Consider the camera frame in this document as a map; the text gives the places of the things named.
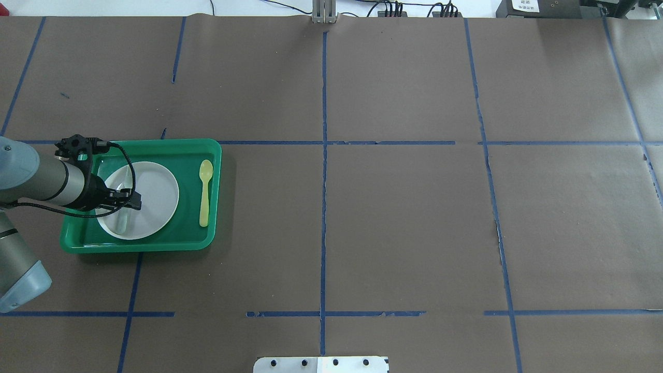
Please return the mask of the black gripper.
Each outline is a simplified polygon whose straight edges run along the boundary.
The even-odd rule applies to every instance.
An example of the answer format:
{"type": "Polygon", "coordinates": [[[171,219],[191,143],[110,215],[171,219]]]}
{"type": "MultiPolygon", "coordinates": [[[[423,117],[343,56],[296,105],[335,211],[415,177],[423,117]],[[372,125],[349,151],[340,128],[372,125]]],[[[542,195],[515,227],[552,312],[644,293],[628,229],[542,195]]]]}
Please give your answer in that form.
{"type": "Polygon", "coordinates": [[[100,177],[90,174],[85,180],[80,194],[80,210],[92,211],[103,209],[106,212],[96,213],[97,218],[107,217],[123,209],[142,209],[141,194],[135,190],[109,190],[100,177]]]}

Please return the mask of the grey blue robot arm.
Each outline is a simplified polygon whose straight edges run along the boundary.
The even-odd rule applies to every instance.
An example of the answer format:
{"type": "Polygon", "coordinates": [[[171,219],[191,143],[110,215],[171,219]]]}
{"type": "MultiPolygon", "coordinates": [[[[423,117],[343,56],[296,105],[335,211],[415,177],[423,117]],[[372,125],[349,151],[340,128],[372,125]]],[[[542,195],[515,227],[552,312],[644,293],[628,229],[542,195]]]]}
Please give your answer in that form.
{"type": "Polygon", "coordinates": [[[121,210],[142,208],[136,172],[125,149],[96,137],[73,135],[56,143],[53,156],[2,137],[1,151],[1,312],[23,306],[52,285],[41,260],[28,247],[7,211],[29,206],[73,218],[100,218],[121,210]],[[118,149],[131,182],[111,189],[92,171],[93,156],[118,149]]]}

